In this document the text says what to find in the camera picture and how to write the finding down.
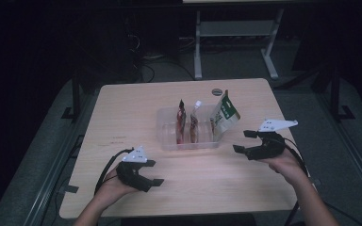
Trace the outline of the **person's right hand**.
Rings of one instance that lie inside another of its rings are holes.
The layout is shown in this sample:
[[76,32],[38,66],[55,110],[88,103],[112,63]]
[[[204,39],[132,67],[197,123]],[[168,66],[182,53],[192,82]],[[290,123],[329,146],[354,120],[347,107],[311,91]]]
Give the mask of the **person's right hand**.
[[301,169],[298,160],[288,150],[284,150],[276,157],[262,159],[261,162],[267,164],[275,172],[280,173],[292,186],[308,182],[308,177]]

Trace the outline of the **metal frame rail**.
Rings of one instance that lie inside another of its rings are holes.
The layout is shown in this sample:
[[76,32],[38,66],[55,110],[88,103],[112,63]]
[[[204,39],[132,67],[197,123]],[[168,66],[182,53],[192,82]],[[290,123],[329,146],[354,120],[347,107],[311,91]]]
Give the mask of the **metal frame rail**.
[[324,94],[316,94],[316,99],[319,102],[321,109],[325,112],[328,121],[330,121],[333,129],[336,131],[339,139],[343,143],[348,155],[353,161],[353,165],[362,180],[362,154],[354,144],[353,139],[348,135],[342,122],[346,120],[355,120],[355,116],[347,105],[337,108],[337,114],[332,111],[332,104],[327,100]]
[[34,139],[36,144],[32,144],[30,150],[34,162],[28,168],[39,177],[37,192],[22,226],[42,226],[71,152],[86,133],[96,99],[96,95],[82,95],[81,111],[76,119],[62,118],[70,108],[70,102],[54,104],[42,122]]

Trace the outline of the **clear plastic container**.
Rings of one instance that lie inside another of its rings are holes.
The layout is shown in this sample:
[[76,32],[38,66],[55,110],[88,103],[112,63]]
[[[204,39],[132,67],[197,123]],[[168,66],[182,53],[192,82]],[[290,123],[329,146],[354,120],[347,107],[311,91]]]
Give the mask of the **clear plastic container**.
[[196,149],[215,149],[219,147],[219,142],[213,140],[211,130],[210,114],[214,110],[215,105],[202,105],[196,112],[198,141],[192,143],[190,141],[190,113],[193,107],[186,105],[187,113],[184,141],[181,144],[176,142],[176,115],[178,112],[177,106],[160,108],[156,113],[156,136],[161,144],[161,149],[164,151],[178,150],[196,150]]

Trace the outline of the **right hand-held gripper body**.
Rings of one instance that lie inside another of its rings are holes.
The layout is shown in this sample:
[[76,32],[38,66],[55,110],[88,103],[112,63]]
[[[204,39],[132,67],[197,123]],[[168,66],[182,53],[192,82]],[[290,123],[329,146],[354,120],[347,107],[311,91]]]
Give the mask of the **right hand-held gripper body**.
[[287,147],[284,138],[277,133],[278,130],[296,126],[297,121],[283,121],[266,119],[256,130],[261,139],[260,146],[248,148],[250,153],[246,155],[249,160],[261,160],[280,155]]

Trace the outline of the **person's left hand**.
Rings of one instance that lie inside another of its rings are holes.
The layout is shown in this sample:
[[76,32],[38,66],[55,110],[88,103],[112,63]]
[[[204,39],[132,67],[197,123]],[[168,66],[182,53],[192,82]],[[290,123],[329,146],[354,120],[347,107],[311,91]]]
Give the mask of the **person's left hand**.
[[137,192],[137,189],[123,184],[118,178],[116,169],[112,169],[105,177],[95,197],[104,207],[108,207],[133,192]]

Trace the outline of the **dark red sauce packet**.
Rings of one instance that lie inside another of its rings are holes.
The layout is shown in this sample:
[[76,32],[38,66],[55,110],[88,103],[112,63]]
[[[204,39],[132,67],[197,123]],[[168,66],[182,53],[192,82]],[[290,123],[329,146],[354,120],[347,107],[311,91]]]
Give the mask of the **dark red sauce packet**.
[[180,100],[176,115],[176,143],[184,143],[184,130],[186,122],[186,110],[183,100]]

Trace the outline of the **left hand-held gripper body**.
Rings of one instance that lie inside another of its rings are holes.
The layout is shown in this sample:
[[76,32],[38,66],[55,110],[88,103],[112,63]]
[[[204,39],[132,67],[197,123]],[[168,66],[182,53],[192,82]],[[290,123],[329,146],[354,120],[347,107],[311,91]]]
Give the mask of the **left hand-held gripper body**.
[[146,167],[148,158],[142,146],[127,154],[116,169],[119,180],[137,190],[149,190],[150,180],[141,176],[139,170]]

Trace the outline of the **white metal desk frame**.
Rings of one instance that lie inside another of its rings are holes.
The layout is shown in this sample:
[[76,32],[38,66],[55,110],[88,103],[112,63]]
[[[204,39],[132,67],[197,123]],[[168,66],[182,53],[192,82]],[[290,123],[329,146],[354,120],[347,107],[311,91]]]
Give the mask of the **white metal desk frame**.
[[272,47],[276,40],[278,29],[284,10],[278,9],[273,20],[256,21],[202,21],[201,12],[196,13],[195,47],[194,47],[194,75],[196,79],[203,78],[201,62],[201,38],[215,37],[267,37],[268,43],[261,49],[261,55],[268,70],[269,76],[277,80],[279,75],[271,58]]

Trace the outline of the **green white sauce packet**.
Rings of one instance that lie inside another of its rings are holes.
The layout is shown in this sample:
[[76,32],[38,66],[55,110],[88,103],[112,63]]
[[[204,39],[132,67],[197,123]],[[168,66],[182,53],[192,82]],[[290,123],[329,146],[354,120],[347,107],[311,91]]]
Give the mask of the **green white sauce packet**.
[[232,104],[228,91],[219,100],[209,119],[214,142],[220,141],[222,135],[240,120],[240,114]]

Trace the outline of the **black metal stand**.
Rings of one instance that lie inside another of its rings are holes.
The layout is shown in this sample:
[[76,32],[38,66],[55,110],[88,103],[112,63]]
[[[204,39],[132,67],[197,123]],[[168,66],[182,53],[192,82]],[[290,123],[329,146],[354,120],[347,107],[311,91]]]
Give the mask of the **black metal stand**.
[[330,91],[330,113],[337,122],[342,120],[354,120],[355,116],[347,105],[339,104],[340,92],[340,71],[338,67],[333,69],[331,75],[331,91]]
[[72,103],[72,106],[68,106],[65,108],[61,118],[75,122],[81,111],[80,84],[77,71],[74,71],[72,75]]

